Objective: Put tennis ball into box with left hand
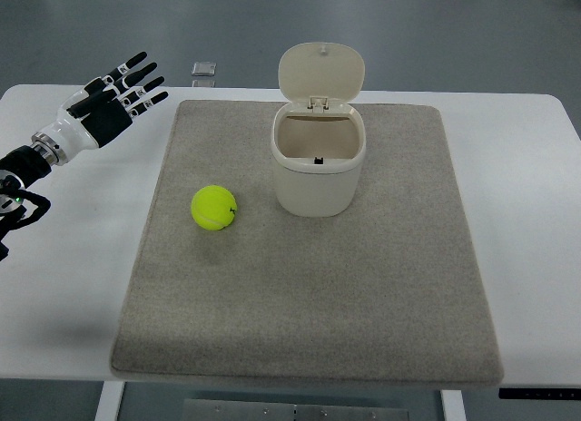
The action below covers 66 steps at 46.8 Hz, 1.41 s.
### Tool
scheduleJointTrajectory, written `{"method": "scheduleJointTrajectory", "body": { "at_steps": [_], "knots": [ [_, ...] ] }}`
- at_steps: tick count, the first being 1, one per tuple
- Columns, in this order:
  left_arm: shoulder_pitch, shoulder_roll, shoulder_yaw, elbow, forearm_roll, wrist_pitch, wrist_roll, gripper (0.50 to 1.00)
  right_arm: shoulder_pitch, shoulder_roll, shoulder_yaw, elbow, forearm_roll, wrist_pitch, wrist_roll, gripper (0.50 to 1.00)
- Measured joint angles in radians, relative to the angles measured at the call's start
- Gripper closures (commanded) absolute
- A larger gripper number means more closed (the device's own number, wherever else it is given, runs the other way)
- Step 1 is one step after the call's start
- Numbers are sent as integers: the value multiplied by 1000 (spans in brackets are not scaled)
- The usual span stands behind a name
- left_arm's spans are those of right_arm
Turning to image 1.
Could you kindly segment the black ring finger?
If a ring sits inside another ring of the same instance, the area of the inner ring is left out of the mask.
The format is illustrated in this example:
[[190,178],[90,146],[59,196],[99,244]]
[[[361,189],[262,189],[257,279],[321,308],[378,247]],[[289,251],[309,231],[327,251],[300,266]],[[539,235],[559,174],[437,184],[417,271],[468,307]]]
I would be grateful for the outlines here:
[[157,88],[164,82],[164,77],[159,76],[142,87],[128,93],[124,98],[122,98],[122,103],[136,103],[139,99],[144,97],[147,93],[151,92],[153,89]]

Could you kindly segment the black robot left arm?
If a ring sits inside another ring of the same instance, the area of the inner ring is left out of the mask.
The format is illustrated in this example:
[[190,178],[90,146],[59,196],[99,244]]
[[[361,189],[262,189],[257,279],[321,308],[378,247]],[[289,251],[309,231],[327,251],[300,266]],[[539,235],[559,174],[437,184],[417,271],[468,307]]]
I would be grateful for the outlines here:
[[111,72],[98,76],[69,97],[58,109],[53,123],[31,137],[29,145],[1,159],[1,237],[39,221],[51,202],[28,188],[46,177],[54,166],[63,166],[80,152],[103,148],[140,115],[168,97],[152,95],[164,78],[143,80],[157,68],[140,52]]

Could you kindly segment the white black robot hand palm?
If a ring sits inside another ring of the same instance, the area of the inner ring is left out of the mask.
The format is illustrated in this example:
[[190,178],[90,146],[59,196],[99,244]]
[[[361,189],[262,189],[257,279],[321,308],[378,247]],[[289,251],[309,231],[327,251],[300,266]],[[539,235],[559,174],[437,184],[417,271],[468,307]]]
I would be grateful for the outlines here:
[[55,121],[33,135],[31,147],[50,166],[65,165],[82,151],[104,147],[133,123],[115,98],[76,117],[73,106],[89,98],[86,90],[73,94],[57,110]]

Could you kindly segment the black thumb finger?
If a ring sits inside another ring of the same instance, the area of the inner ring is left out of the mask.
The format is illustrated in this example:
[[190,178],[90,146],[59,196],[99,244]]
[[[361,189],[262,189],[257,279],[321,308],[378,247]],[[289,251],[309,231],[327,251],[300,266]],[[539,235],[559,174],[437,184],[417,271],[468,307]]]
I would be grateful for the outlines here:
[[103,106],[113,100],[117,93],[114,90],[106,90],[100,93],[93,93],[81,101],[71,105],[67,112],[75,119],[81,119],[94,112],[98,107]]

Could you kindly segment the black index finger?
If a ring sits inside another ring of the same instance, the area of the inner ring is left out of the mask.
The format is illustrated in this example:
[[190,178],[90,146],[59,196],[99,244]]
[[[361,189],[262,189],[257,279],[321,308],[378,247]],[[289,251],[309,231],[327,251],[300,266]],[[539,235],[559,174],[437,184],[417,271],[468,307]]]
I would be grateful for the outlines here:
[[111,72],[93,79],[85,86],[85,92],[88,95],[102,93],[104,91],[113,91],[117,95],[126,92],[129,89],[123,78],[130,74],[130,70],[137,64],[141,63],[147,57],[146,52],[140,52],[126,62],[119,64]]

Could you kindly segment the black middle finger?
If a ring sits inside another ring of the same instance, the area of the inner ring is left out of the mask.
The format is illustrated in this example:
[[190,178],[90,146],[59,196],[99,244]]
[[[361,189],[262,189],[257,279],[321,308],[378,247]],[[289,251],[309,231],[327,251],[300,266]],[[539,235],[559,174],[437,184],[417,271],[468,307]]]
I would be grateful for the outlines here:
[[141,70],[128,73],[126,76],[123,76],[118,81],[115,81],[113,83],[113,86],[117,91],[128,91],[130,88],[134,87],[139,82],[141,82],[147,75],[152,73],[156,68],[157,68],[156,62],[147,64]]

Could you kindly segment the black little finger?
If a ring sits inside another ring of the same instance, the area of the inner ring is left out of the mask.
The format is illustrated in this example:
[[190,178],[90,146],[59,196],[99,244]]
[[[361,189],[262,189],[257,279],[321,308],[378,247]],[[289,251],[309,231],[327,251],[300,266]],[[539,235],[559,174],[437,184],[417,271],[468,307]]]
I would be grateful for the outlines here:
[[157,93],[155,96],[146,99],[142,102],[137,103],[136,105],[131,105],[128,109],[128,115],[129,117],[133,120],[136,117],[146,113],[147,111],[151,110],[154,105],[156,105],[157,103],[161,103],[162,101],[164,101],[167,97],[169,96],[169,94],[166,91]]

